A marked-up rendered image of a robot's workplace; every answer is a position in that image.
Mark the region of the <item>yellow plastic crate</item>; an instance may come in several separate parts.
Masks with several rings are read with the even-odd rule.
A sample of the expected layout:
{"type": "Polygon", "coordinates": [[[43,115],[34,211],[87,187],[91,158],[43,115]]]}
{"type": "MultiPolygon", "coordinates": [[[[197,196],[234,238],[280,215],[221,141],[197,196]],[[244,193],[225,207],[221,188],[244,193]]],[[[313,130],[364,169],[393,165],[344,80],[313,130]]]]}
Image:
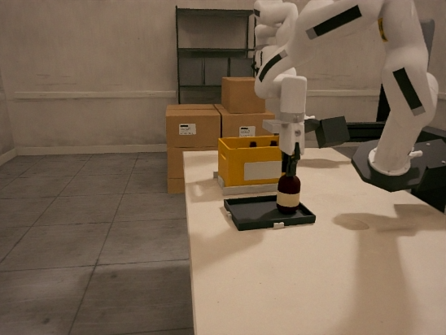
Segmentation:
{"type": "Polygon", "coordinates": [[[279,136],[218,138],[218,176],[225,187],[278,183],[284,174],[279,136]],[[251,141],[256,147],[249,148],[251,141]]]}

